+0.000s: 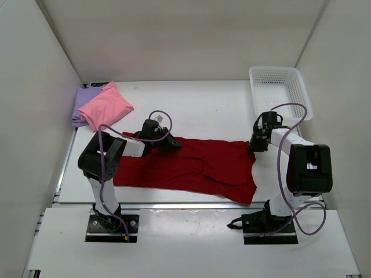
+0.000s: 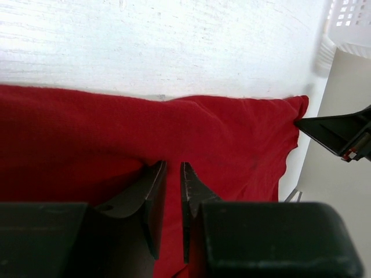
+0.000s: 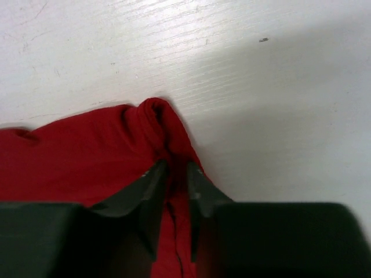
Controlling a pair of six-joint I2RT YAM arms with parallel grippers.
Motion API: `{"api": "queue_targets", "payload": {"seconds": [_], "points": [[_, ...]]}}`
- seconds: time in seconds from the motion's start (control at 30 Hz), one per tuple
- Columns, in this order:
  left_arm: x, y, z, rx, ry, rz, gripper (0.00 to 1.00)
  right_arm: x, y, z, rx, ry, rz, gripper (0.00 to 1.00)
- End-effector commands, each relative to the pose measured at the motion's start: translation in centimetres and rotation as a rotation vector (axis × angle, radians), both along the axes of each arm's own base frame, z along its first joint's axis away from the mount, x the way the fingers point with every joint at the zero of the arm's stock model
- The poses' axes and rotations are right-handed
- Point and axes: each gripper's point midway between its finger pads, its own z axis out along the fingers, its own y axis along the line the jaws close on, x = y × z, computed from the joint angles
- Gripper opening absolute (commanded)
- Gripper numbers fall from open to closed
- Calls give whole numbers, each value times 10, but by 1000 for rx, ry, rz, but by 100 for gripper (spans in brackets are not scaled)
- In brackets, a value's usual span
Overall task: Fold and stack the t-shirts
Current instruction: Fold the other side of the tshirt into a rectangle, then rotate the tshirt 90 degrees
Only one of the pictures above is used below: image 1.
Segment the red t shirt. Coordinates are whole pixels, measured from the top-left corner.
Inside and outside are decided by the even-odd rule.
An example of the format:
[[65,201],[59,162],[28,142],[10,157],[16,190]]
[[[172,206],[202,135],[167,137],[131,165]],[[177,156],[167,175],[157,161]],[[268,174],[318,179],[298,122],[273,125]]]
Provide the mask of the red t shirt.
[[177,137],[171,151],[153,149],[143,158],[122,157],[115,186],[159,188],[223,196],[250,204],[256,192],[252,175],[255,155],[247,141]]

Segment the white plastic laundry basket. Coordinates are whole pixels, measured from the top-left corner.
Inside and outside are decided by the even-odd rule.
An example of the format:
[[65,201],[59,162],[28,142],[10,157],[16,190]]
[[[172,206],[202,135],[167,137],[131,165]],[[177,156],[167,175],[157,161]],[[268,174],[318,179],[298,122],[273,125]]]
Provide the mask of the white plastic laundry basket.
[[293,67],[253,66],[249,69],[254,112],[260,115],[285,103],[299,103],[306,107],[305,120],[313,112],[300,71]]

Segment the pink t shirt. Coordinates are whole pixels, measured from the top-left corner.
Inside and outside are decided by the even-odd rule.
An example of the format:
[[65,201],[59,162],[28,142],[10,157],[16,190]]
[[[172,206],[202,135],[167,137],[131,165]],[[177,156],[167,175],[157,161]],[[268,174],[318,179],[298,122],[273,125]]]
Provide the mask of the pink t shirt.
[[93,132],[98,131],[100,125],[111,126],[132,111],[134,107],[120,94],[115,82],[109,82],[99,94],[78,111],[81,119],[87,121]]

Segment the purple t shirt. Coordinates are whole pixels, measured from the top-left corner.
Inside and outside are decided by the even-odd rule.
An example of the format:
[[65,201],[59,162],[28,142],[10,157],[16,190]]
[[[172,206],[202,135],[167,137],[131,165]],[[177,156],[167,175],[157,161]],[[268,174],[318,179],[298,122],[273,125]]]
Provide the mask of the purple t shirt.
[[78,111],[81,107],[99,95],[102,87],[78,88],[75,97],[75,105],[72,113],[72,126],[74,128],[86,126],[88,122],[81,119],[81,113]]

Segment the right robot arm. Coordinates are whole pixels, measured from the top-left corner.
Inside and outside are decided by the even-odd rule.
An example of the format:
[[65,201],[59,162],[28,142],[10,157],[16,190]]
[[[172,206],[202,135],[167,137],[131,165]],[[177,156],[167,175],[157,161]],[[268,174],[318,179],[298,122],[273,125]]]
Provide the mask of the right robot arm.
[[268,212],[260,217],[260,224],[272,232],[281,225],[281,218],[305,201],[331,191],[333,186],[330,148],[314,144],[293,133],[283,125],[277,112],[260,114],[253,125],[249,143],[251,152],[265,152],[268,146],[279,148],[277,167],[280,194],[266,202]]

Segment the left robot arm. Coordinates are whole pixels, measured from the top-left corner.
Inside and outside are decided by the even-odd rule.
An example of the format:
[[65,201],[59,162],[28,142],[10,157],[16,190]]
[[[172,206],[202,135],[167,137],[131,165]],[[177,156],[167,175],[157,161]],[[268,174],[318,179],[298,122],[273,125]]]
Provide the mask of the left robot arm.
[[146,119],[140,131],[117,137],[105,132],[105,125],[98,128],[78,159],[78,168],[88,179],[95,203],[93,211],[102,217],[101,224],[109,232],[121,227],[121,207],[115,196],[113,178],[122,157],[143,158],[153,149],[173,151],[182,144],[162,127],[158,120]]

